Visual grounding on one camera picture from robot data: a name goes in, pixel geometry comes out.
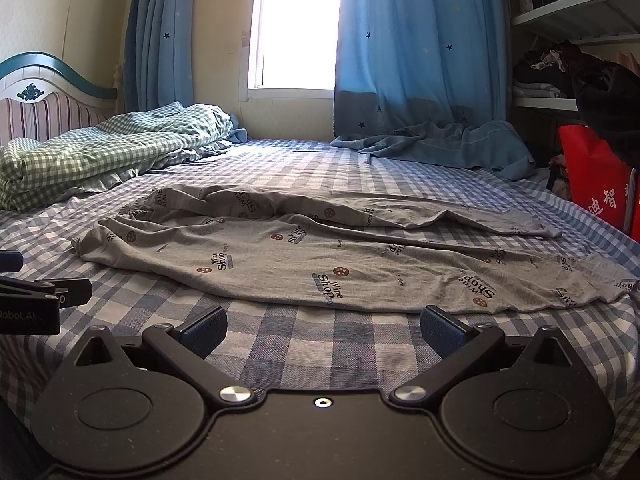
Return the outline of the grey printed pants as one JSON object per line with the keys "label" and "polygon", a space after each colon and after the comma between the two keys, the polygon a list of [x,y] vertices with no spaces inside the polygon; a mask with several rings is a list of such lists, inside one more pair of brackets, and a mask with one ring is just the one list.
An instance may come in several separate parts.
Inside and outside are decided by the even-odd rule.
{"label": "grey printed pants", "polygon": [[597,254],[440,242],[439,222],[503,238],[560,236],[522,212],[425,198],[175,185],[97,221],[73,248],[219,297],[354,311],[536,312],[610,304],[639,286]]}

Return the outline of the green checked folded quilt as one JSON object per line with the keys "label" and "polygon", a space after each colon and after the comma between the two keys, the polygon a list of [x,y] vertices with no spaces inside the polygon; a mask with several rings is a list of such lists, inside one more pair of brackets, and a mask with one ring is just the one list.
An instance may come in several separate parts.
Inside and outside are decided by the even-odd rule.
{"label": "green checked folded quilt", "polygon": [[101,193],[167,166],[224,153],[230,115],[173,102],[115,115],[46,142],[15,139],[1,149],[1,208],[24,212],[68,196]]}

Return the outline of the striped bed headboard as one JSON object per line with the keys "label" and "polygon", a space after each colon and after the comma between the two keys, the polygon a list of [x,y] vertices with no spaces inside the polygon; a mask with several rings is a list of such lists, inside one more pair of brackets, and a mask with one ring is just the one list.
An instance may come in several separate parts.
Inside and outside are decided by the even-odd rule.
{"label": "striped bed headboard", "polygon": [[117,90],[85,79],[56,56],[25,52],[6,58],[1,70],[1,143],[46,142],[115,114]]}

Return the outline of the red bag with characters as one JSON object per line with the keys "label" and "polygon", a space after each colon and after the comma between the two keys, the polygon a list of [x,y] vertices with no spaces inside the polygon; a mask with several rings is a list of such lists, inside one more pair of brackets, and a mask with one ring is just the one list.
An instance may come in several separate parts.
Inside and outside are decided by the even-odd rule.
{"label": "red bag with characters", "polygon": [[639,240],[639,171],[586,126],[559,128],[572,201]]}

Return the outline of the small blue cloth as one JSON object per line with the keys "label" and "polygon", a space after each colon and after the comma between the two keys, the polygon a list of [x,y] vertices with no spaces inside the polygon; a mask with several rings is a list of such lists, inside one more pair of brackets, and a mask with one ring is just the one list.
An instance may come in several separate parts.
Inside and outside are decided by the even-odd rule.
{"label": "small blue cloth", "polygon": [[231,129],[228,134],[228,141],[233,144],[242,144],[250,140],[250,136],[247,130],[240,124],[238,116],[235,114],[230,115]]}

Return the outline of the blue star curtain right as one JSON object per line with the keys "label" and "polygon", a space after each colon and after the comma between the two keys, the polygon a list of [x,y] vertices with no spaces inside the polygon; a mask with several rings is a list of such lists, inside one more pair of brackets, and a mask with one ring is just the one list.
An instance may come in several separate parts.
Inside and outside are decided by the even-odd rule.
{"label": "blue star curtain right", "polygon": [[341,0],[333,145],[520,180],[506,0]]}

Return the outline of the dark clothes on shelf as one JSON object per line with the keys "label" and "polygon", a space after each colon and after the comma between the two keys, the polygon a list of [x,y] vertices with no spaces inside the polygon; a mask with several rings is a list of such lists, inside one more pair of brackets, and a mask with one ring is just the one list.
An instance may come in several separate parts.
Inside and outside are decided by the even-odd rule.
{"label": "dark clothes on shelf", "polygon": [[513,83],[516,86],[554,87],[561,98],[574,98],[570,64],[582,55],[582,50],[569,41],[548,48],[529,50],[515,64]]}

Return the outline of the black hanging garment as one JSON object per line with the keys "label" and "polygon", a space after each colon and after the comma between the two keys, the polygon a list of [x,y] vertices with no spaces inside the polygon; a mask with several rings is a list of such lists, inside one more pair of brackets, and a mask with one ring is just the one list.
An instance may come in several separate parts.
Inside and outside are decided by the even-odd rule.
{"label": "black hanging garment", "polygon": [[578,112],[612,152],[639,169],[639,76],[577,49],[567,68]]}

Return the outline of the blue curtain left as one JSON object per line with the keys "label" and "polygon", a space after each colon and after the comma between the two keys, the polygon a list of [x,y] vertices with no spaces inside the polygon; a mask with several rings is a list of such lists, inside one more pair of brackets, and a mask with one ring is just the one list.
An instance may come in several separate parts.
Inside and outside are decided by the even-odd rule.
{"label": "blue curtain left", "polygon": [[124,45],[125,110],[194,103],[194,0],[131,0]]}

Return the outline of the bright window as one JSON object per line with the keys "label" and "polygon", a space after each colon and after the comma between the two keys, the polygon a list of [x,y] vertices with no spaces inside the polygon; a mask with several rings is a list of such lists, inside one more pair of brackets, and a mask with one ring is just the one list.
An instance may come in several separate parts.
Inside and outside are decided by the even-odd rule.
{"label": "bright window", "polygon": [[340,3],[253,0],[240,99],[332,99]]}

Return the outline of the white shelf unit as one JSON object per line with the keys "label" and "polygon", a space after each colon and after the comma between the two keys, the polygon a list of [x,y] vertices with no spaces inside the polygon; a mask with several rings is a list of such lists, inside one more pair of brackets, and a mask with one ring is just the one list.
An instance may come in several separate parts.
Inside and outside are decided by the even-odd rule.
{"label": "white shelf unit", "polygon": [[508,0],[512,60],[569,41],[610,61],[639,59],[639,0]]}

